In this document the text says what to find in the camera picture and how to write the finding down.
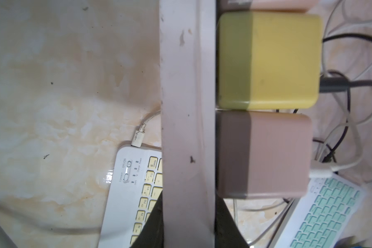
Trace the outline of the white power strip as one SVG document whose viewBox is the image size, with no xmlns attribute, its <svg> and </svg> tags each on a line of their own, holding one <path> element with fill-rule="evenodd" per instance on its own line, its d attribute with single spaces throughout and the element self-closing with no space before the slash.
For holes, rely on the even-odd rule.
<svg viewBox="0 0 372 248">
<path fill-rule="evenodd" d="M 160 1 L 166 248 L 215 246 L 216 2 Z"/>
</svg>

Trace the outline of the yellow USB charger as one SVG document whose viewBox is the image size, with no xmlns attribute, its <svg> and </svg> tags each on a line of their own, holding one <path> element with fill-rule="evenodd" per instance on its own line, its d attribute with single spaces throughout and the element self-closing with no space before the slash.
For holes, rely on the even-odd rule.
<svg viewBox="0 0 372 248">
<path fill-rule="evenodd" d="M 312 107 L 319 95 L 322 19 L 305 13 L 224 13 L 218 33 L 218 107 Z"/>
</svg>

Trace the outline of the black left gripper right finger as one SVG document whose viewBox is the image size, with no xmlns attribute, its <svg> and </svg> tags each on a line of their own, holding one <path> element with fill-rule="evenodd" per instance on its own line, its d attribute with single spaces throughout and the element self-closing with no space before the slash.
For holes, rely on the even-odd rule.
<svg viewBox="0 0 372 248">
<path fill-rule="evenodd" d="M 249 248 L 231 216 L 224 199 L 216 196 L 215 247 Z"/>
</svg>

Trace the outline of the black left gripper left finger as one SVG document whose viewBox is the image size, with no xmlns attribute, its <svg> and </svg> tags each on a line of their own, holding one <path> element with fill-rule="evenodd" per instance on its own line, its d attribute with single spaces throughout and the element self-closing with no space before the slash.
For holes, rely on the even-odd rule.
<svg viewBox="0 0 372 248">
<path fill-rule="evenodd" d="M 162 193 L 131 248 L 163 248 L 164 247 L 164 222 Z"/>
</svg>

